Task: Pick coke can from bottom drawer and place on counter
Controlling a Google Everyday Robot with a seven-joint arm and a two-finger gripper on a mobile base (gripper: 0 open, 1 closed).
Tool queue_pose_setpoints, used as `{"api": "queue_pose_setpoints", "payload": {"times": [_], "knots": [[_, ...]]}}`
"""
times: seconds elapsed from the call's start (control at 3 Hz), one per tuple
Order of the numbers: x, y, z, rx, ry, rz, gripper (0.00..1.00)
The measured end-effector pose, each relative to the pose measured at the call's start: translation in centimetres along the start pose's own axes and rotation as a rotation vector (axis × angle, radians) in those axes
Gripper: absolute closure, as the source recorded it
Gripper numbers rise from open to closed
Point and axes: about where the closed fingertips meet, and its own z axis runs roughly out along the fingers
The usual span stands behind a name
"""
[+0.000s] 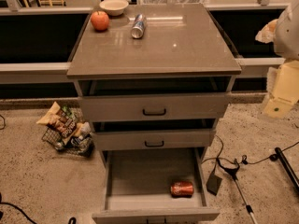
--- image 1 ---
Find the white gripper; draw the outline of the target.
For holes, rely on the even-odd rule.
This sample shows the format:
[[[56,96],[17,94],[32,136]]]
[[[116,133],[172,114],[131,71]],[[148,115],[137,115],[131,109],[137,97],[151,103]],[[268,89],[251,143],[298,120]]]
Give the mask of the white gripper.
[[[255,36],[262,43],[274,41],[278,20],[268,22]],[[299,101],[299,62],[287,60],[278,69],[271,69],[270,99],[263,101],[262,114],[273,119],[284,118]]]

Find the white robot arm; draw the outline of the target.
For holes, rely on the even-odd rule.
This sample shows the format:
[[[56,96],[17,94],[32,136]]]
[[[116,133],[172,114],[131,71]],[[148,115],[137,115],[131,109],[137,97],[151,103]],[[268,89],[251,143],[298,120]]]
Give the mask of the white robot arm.
[[[278,19],[268,22],[255,39],[272,42],[276,55],[285,59],[279,68],[268,69],[262,105],[263,115],[281,119],[299,101],[299,0],[292,1]]]

